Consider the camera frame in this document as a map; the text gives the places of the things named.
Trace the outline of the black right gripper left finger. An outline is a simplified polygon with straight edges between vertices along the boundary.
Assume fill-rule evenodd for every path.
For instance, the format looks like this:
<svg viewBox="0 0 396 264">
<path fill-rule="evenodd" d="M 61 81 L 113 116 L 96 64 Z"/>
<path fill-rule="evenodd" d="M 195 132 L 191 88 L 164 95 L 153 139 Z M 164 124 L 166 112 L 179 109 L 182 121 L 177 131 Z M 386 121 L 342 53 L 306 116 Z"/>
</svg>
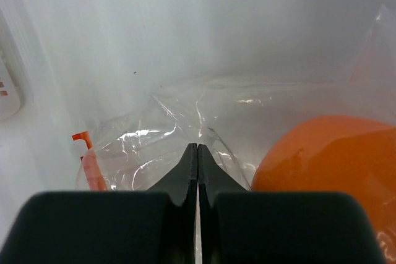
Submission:
<svg viewBox="0 0 396 264">
<path fill-rule="evenodd" d="M 197 145 L 143 191 L 43 192 L 20 210 L 2 263 L 194 263 Z"/>
</svg>

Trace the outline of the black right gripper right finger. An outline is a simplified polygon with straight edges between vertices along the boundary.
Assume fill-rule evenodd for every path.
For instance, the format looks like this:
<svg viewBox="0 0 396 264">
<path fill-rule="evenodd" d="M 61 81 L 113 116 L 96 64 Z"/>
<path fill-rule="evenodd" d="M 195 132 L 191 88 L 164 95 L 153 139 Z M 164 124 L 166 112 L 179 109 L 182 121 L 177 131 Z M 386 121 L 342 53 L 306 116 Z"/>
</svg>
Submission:
<svg viewBox="0 0 396 264">
<path fill-rule="evenodd" d="M 384 263 L 358 202 L 337 192 L 250 192 L 199 145 L 204 263 Z"/>
</svg>

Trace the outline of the clear zip top bag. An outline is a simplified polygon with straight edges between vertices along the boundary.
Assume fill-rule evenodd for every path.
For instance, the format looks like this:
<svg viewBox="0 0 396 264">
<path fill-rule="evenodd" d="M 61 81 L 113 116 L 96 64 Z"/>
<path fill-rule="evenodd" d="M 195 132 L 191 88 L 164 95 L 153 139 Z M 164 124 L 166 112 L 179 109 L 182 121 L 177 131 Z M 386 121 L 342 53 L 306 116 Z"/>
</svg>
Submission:
<svg viewBox="0 0 396 264">
<path fill-rule="evenodd" d="M 147 190 L 194 143 L 197 148 L 205 145 L 219 167 L 244 189 L 272 192 L 251 188 L 264 156 L 298 124 L 329 115 L 395 126 L 394 11 L 379 9 L 359 55 L 337 78 L 278 82 L 251 74 L 163 87 L 144 109 L 96 130 L 82 157 L 77 186 L 84 192 Z M 197 158 L 195 260 L 202 261 L 198 177 Z"/>
</svg>

